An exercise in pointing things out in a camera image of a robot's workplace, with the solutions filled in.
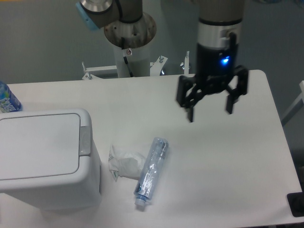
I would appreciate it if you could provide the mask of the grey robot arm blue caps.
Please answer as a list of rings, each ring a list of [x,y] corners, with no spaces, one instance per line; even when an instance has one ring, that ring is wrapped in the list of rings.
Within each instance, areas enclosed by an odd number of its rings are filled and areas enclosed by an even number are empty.
[[[193,121],[194,106],[206,95],[228,92],[226,111],[247,94],[248,70],[236,65],[245,3],[242,0],[198,0],[196,71],[181,75],[176,101]],[[76,9],[90,30],[104,29],[108,41],[118,48],[115,58],[119,77],[150,75],[147,57],[140,48],[155,37],[153,18],[140,0],[80,0]]]

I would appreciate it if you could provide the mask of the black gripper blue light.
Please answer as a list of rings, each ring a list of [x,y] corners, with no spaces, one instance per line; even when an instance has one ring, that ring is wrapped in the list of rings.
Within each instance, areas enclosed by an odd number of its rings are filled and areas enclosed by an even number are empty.
[[[238,46],[227,49],[211,49],[197,45],[195,77],[179,76],[176,101],[187,113],[189,122],[194,121],[194,106],[202,95],[228,91],[226,111],[233,113],[233,106],[241,95],[247,94],[249,70],[243,65],[235,68]],[[237,86],[229,86],[237,76]]]

